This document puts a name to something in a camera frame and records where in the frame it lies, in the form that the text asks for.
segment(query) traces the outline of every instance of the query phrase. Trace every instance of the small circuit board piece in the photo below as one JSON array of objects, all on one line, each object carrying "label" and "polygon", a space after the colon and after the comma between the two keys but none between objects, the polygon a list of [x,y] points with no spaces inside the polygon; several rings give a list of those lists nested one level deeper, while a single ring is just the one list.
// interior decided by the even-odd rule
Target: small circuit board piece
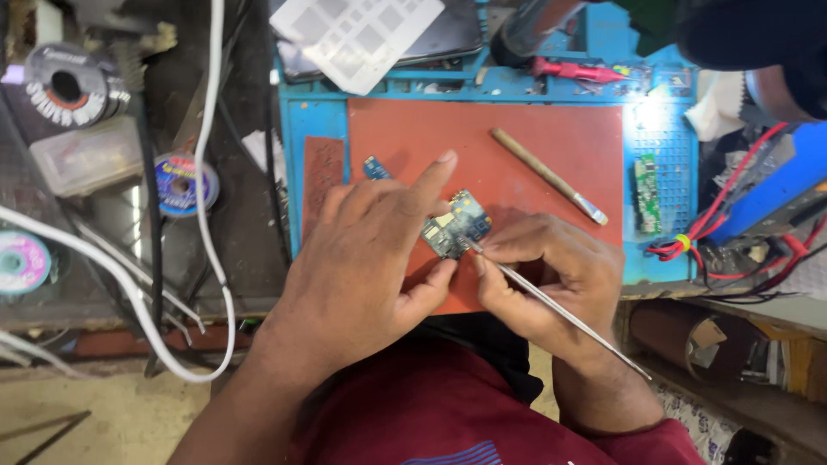
[{"label": "small circuit board piece", "polygon": [[456,260],[468,249],[459,238],[479,241],[491,230],[491,217],[467,189],[454,194],[449,203],[450,213],[425,222],[422,239],[440,257]]},{"label": "small circuit board piece", "polygon": [[364,163],[362,163],[362,170],[365,171],[367,177],[371,178],[372,180],[392,180],[393,176],[385,169],[385,167],[379,163],[375,156],[371,155],[367,157]]},{"label": "small circuit board piece", "polygon": [[657,196],[655,155],[641,155],[634,162],[634,180],[638,188],[640,232],[646,235],[661,232],[661,201]]}]

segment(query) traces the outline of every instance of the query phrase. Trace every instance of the person's left hand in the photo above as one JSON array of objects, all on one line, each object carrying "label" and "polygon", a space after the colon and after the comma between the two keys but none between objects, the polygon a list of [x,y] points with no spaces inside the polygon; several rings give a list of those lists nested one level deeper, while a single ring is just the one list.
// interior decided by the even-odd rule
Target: person's left hand
[{"label": "person's left hand", "polygon": [[443,260],[400,294],[408,257],[457,166],[448,151],[408,188],[395,180],[333,188],[287,275],[279,303],[256,335],[266,357],[322,379],[388,347],[431,314],[457,268]]}]

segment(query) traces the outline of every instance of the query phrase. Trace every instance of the blue silicone repair mat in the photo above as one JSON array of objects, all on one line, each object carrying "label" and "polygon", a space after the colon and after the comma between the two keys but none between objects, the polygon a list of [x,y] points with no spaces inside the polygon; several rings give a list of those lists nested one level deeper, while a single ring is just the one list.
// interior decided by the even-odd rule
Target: blue silicone repair mat
[{"label": "blue silicone repair mat", "polygon": [[[480,24],[487,31],[485,2],[477,2]],[[638,80],[602,88],[583,87],[569,79],[534,79],[523,70],[484,67],[488,49],[456,62],[432,68],[391,70],[369,98],[410,98],[476,103],[533,105],[610,105],[623,107],[624,119],[624,284],[686,280],[695,277],[694,262],[681,256],[660,262],[644,252],[657,237],[673,237],[686,229],[697,213],[698,141],[683,113],[695,102],[696,69],[675,46],[647,58],[634,53],[638,33],[629,28],[625,10],[611,3],[584,8],[578,26],[567,36],[552,35],[542,54],[553,60],[588,65],[612,65]],[[280,67],[278,59],[275,65]],[[304,138],[335,137],[345,142],[344,166],[350,166],[347,98],[328,80],[305,84],[279,84],[281,129],[287,158],[290,241],[292,253],[301,247],[304,198]],[[637,232],[633,165],[644,153],[653,153],[662,215],[657,237]],[[349,171],[344,173],[348,182]]]}]

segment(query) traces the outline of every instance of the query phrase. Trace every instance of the solder wire spool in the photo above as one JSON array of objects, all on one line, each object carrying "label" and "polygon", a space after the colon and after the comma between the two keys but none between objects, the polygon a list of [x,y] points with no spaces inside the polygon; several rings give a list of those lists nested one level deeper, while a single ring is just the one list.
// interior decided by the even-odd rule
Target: solder wire spool
[{"label": "solder wire spool", "polygon": [[[220,184],[215,170],[204,163],[204,204],[210,209],[218,198]],[[195,159],[183,152],[173,152],[155,161],[160,211],[182,218],[196,214]]]},{"label": "solder wire spool", "polygon": [[26,232],[0,230],[0,295],[19,295],[40,287],[51,271],[49,249]]},{"label": "solder wire spool", "polygon": [[124,113],[131,97],[113,66],[62,42],[35,48],[26,58],[24,79],[37,112],[66,129]]}]

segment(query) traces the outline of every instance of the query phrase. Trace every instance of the metal tweezers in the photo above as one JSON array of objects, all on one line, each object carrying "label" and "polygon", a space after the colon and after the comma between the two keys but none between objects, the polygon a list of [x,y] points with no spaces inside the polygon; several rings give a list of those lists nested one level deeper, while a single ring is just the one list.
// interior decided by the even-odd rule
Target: metal tweezers
[{"label": "metal tweezers", "polygon": [[[471,240],[470,238],[465,237],[465,236],[460,236],[457,239],[458,239],[458,242],[460,243],[460,245],[466,247],[466,250],[470,248],[474,252],[477,252],[477,253],[482,255],[482,247],[480,247],[480,244],[477,244],[476,242],[474,242],[473,240]],[[609,352],[612,352],[615,357],[619,358],[624,363],[626,363],[627,365],[632,367],[636,372],[638,372],[640,374],[640,376],[643,376],[644,378],[646,378],[649,381],[652,380],[652,377],[649,376],[648,373],[646,373],[641,367],[639,367],[634,362],[632,362],[624,354],[620,353],[620,351],[618,349],[614,348],[613,345],[609,344],[598,333],[596,333],[594,330],[589,328],[585,323],[580,321],[579,318],[577,318],[576,316],[571,314],[571,312],[564,309],[562,305],[558,304],[554,299],[552,299],[551,297],[546,295],[545,292],[541,291],[540,289],[537,288],[537,286],[535,286],[535,285],[531,284],[530,282],[528,282],[528,280],[523,278],[517,271],[514,271],[511,268],[508,268],[506,265],[503,265],[502,263],[498,263],[496,261],[494,262],[494,264],[497,265],[497,268],[499,268],[500,271],[502,271],[506,276],[511,278],[511,280],[513,280],[515,283],[517,283],[520,287],[522,287],[524,290],[526,290],[529,294],[531,294],[532,296],[537,298],[537,300],[543,302],[545,305],[548,305],[549,307],[551,307],[554,311],[556,311],[558,314],[560,314],[560,316],[562,316],[563,318],[569,320],[569,322],[571,324],[574,324],[575,326],[580,328],[584,333],[591,336],[601,346],[606,348],[606,350],[608,350]]]}]

